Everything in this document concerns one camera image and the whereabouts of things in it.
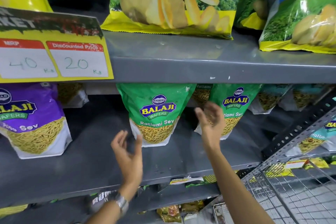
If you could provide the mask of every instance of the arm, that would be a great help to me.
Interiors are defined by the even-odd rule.
[[[235,224],[274,224],[273,220],[252,197],[221,153],[221,133],[226,126],[222,109],[207,102],[204,112],[195,109],[202,128],[203,146],[217,178],[217,184]]]
[[[134,197],[142,181],[142,137],[135,142],[134,154],[126,151],[127,131],[120,131],[111,142],[115,158],[121,169],[123,183],[119,193],[128,202]],[[115,201],[109,201],[92,215],[86,224],[114,224],[120,218],[120,208]]]

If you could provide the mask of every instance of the watch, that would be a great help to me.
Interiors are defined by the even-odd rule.
[[[119,192],[116,194],[114,200],[117,202],[117,205],[120,207],[121,216],[124,216],[124,214],[128,210],[128,201],[123,196],[121,196]]]

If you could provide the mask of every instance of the price tag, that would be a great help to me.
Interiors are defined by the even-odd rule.
[[[0,39],[0,76],[7,79],[57,77],[53,62],[40,41]]]
[[[107,77],[104,49],[101,44],[47,42],[63,77]]]

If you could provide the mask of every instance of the wire basket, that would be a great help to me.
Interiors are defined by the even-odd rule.
[[[302,176],[283,176],[284,164],[275,164],[245,183],[248,191],[276,224],[336,224],[336,180],[315,168]],[[213,206],[217,224],[225,220],[225,203]]]

